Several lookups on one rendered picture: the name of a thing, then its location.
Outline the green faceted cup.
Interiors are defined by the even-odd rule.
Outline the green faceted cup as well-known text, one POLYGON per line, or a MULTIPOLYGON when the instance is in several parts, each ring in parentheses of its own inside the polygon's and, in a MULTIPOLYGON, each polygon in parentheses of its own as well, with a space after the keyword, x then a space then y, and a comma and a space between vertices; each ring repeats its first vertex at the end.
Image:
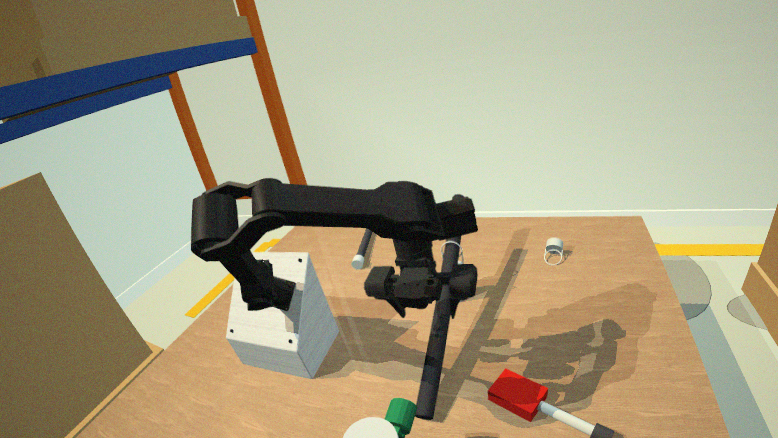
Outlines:
POLYGON ((404 398, 394 398, 389 404, 384 420, 390 422, 399 438, 405 438, 411 431, 417 407, 404 398))

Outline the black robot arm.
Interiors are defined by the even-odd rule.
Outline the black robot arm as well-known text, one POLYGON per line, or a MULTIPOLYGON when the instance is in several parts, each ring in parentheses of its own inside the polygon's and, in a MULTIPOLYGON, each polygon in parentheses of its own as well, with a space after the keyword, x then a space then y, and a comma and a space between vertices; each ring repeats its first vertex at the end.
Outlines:
MULTIPOLYGON (((436 203, 432 190, 410 181, 376 189, 286 184, 273 178, 227 181, 193 199, 191 251, 223 264, 240 283, 248 311, 288 311, 295 282, 273 276, 269 259, 256 260, 250 250, 266 232, 282 226, 367 228, 393 239, 396 252, 411 255, 431 241, 477 232, 474 212, 469 196, 436 203), (236 199, 243 196, 251 197, 252 217, 238 227, 236 199)), ((401 307, 422 310, 440 300, 442 283, 433 265, 426 260, 418 268, 401 266, 394 289, 401 307)))

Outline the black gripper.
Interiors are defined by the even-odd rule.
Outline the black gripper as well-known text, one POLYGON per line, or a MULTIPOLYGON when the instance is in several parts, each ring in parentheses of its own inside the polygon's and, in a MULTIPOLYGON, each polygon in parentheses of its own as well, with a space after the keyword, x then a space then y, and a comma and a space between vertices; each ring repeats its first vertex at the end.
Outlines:
MULTIPOLYGON (((422 252, 404 255, 396 252, 395 264, 406 268, 418 268, 426 266, 426 260, 434 261, 433 243, 422 252)), ((395 270, 392 266, 374 266, 364 281, 364 291, 367 297, 374 297, 376 300, 388 301, 400 316, 405 318, 406 308, 399 305, 394 296, 394 289, 399 275, 394 275, 395 270)), ((472 297, 476 292, 477 267, 474 264, 453 264, 452 272, 437 272, 438 279, 442 286, 450 288, 450 308, 451 316, 454 319, 460 300, 472 297)))

